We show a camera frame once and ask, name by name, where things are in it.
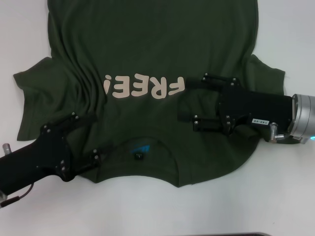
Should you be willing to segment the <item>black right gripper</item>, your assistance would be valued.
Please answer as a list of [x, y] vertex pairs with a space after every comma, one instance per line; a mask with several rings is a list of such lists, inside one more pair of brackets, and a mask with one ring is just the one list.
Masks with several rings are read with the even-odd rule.
[[239, 80], [205, 73], [188, 77], [187, 89], [218, 91], [218, 118], [205, 118], [189, 112], [178, 112], [178, 121], [192, 124], [194, 132], [215, 132], [230, 135], [239, 125], [269, 130], [268, 140], [276, 142], [290, 137], [293, 121], [292, 98], [286, 95], [261, 93], [243, 88]]

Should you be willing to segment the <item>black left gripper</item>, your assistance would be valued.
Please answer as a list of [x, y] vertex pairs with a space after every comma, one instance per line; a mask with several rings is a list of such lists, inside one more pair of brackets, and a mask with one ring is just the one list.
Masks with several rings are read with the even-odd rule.
[[72, 162], [73, 155], [65, 134], [97, 121], [95, 113], [78, 116], [75, 112], [48, 123], [33, 143], [0, 158], [0, 190], [10, 195], [47, 176], [69, 182], [101, 166], [113, 145], [90, 150]]

